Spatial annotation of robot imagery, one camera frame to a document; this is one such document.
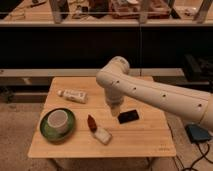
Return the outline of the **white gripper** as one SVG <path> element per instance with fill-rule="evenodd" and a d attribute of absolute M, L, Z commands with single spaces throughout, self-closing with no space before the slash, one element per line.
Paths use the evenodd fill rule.
<path fill-rule="evenodd" d="M 114 117 L 117 117 L 120 114 L 120 106 L 124 102 L 124 96 L 123 95 L 107 95 L 106 96 L 106 103 L 110 108 L 111 114 Z"/>

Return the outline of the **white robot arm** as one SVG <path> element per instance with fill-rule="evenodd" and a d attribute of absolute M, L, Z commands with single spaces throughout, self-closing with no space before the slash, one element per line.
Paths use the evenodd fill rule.
<path fill-rule="evenodd" d="M 113 115 L 128 96 L 213 132 L 213 93 L 138 79 L 128 75 L 129 69 L 128 61 L 116 56 L 96 75 Z"/>

